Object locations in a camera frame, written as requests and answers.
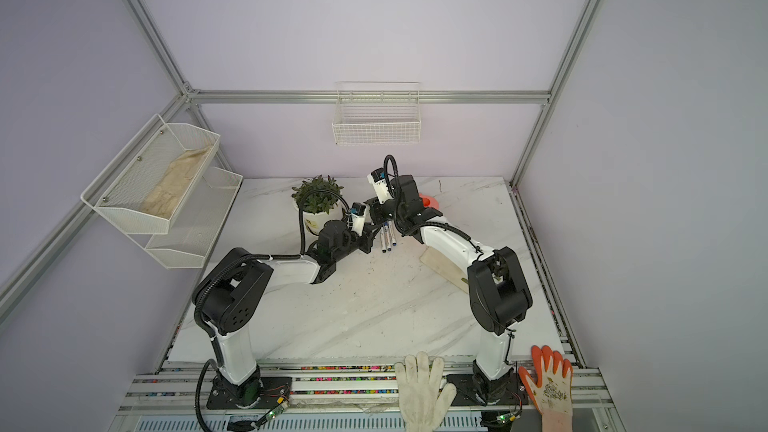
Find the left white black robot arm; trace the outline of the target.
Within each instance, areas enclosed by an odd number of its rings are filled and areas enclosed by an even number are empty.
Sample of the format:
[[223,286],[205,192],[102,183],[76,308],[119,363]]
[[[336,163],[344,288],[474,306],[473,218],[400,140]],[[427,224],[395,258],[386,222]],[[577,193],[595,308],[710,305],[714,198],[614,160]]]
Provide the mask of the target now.
[[269,287],[325,282],[351,253],[369,253],[380,230],[372,223],[351,227],[344,220],[331,220],[297,254],[231,249],[192,296],[193,321],[207,335],[225,381],[240,386],[257,374],[249,322]]

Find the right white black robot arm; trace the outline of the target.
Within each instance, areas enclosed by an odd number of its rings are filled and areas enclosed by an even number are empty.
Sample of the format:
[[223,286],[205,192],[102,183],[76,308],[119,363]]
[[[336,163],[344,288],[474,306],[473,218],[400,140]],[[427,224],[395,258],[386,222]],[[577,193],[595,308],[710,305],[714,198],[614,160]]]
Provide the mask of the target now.
[[473,362],[475,393],[484,404],[498,403],[513,369],[513,326],[533,305],[517,254],[475,241],[441,211],[425,206],[411,175],[392,176],[379,168],[367,179],[376,194],[366,202],[375,225],[392,223],[400,235],[436,250],[465,273],[470,309],[484,330]]

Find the pink plastic watering can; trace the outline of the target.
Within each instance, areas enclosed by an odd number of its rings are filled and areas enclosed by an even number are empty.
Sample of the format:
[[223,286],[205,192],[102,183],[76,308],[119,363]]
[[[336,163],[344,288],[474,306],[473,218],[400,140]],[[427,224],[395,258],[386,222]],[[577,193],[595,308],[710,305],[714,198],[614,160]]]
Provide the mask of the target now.
[[436,205],[436,200],[433,197],[423,194],[420,197],[425,207],[434,207]]

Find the green potted plant white pot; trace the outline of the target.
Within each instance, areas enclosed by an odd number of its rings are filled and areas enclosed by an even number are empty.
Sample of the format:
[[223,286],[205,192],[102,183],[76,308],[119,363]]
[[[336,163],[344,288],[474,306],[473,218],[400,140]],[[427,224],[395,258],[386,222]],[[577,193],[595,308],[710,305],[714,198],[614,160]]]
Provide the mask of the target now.
[[305,227],[311,234],[318,235],[329,220],[343,218],[342,190],[330,175],[303,179],[292,188],[292,198],[296,207],[302,208]]

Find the white knit glove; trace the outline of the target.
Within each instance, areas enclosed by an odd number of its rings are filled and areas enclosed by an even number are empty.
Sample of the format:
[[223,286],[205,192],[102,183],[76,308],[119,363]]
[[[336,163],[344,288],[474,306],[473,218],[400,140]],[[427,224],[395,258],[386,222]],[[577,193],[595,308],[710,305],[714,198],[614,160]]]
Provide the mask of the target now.
[[436,431],[457,395],[454,384],[442,386],[444,360],[430,361],[426,352],[395,364],[398,404],[407,432]]

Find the beige cloth in shelf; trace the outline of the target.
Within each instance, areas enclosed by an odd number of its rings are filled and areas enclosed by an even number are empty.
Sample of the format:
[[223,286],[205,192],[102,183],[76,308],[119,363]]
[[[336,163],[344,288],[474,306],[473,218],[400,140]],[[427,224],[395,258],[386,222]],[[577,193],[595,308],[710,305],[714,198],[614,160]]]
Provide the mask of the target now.
[[140,211],[170,219],[210,150],[211,146],[187,150],[174,159],[142,203]]

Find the white mesh two-tier shelf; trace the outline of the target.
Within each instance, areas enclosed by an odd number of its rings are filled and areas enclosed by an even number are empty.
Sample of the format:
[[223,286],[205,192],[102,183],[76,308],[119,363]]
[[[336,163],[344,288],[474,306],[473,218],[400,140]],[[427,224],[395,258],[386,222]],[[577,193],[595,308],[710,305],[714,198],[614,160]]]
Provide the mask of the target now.
[[215,164],[220,135],[156,115],[81,201],[166,269],[200,269],[243,177]]

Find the orange white work glove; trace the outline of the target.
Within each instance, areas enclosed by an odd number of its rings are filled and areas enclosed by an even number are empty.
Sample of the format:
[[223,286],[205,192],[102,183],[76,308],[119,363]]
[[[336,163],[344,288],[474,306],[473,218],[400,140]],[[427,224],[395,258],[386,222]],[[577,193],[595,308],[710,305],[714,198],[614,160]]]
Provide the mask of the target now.
[[573,367],[561,352],[549,346],[532,346],[535,375],[521,366],[518,375],[529,399],[539,412],[543,432],[573,430]]

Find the aluminium frame corner post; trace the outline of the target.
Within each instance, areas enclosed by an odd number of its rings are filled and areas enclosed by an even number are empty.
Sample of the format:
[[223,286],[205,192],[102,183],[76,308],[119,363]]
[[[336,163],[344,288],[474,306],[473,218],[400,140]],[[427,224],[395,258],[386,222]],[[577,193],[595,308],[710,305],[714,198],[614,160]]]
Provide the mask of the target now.
[[533,155],[545,134],[546,127],[553,116],[557,103],[563,94],[567,81],[577,63],[578,57],[586,43],[603,2],[604,0],[586,0],[584,3],[553,77],[549,89],[549,98],[540,108],[520,160],[511,177],[510,186],[512,188],[518,188],[523,181],[526,171],[532,162]]

